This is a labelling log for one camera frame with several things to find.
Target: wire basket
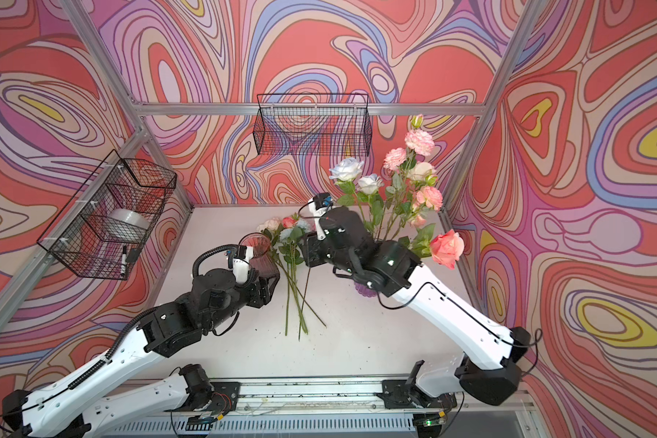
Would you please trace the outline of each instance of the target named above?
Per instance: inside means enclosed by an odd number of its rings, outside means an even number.
[[[370,154],[368,94],[259,94],[253,137],[259,155]]]
[[[119,158],[65,231],[49,239],[47,228],[37,243],[79,277],[126,280],[176,182],[175,172],[155,163]]]

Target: wall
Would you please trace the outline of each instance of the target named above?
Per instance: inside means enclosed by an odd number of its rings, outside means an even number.
[[[552,435],[657,436],[657,1],[550,3],[450,217]]]
[[[262,92],[364,91],[372,101],[482,102],[518,1],[99,2],[90,17],[134,99],[254,102]],[[193,203],[304,203],[333,190],[328,158],[258,157],[254,117],[155,116]],[[472,117],[432,115],[441,183]],[[373,118],[368,172],[403,146],[406,117]]]
[[[1,3],[0,290],[83,178],[130,135],[57,0]],[[77,278],[59,264],[49,269],[0,334],[0,402],[111,345],[145,306],[182,211],[171,199],[126,282]]]

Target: black wire basket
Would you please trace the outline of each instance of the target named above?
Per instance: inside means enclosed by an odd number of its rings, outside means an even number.
[[[367,157],[372,145],[368,94],[259,94],[253,137],[259,155]]]
[[[37,243],[79,277],[126,280],[175,189],[177,175],[138,158],[119,158],[108,171],[95,194],[79,201],[85,205],[65,231],[44,238],[68,206]]]

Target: purple vase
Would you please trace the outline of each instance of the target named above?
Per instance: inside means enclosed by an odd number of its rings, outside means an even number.
[[[361,285],[360,283],[354,283],[355,284],[355,290],[358,291],[359,294],[362,296],[377,296],[377,291],[370,289],[366,285]]]

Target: white table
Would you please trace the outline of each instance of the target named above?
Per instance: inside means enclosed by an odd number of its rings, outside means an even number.
[[[193,261],[202,252],[219,245],[238,243],[247,233],[272,216],[286,216],[297,207],[198,207],[182,236],[156,304],[175,300],[191,288]],[[430,218],[437,223],[436,215]],[[425,263],[441,281],[468,302],[458,270]],[[225,257],[208,258],[200,271],[224,267]],[[298,267],[303,290],[308,268]],[[272,302],[261,308],[243,308],[241,315],[223,337],[211,335],[173,357],[147,369],[137,379],[160,379],[176,366],[199,363],[210,378],[287,376],[379,376],[405,374],[420,360],[438,360],[448,353],[462,352],[427,320],[409,308],[388,311],[376,298],[359,295],[350,280],[336,278],[328,265],[312,269],[307,302],[328,325],[324,328],[305,308],[309,335],[298,341],[298,317],[290,302],[289,336],[284,336],[287,284],[284,276]],[[383,299],[388,306],[396,305]]]

